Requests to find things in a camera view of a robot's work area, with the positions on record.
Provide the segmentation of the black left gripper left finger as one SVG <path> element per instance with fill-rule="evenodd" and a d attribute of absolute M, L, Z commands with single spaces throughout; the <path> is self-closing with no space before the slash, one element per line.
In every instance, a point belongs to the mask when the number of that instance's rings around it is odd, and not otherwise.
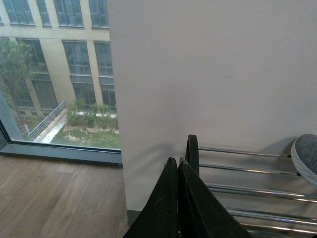
<path fill-rule="evenodd" d="M 144 209 L 124 235 L 125 238 L 177 238 L 178 171 L 169 157 Z"/>

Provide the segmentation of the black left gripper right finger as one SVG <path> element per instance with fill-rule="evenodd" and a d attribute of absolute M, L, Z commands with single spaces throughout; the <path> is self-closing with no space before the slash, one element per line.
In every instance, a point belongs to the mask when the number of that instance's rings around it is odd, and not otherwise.
<path fill-rule="evenodd" d="M 251 237 L 184 158 L 180 159 L 178 176 L 178 217 L 183 238 Z"/>

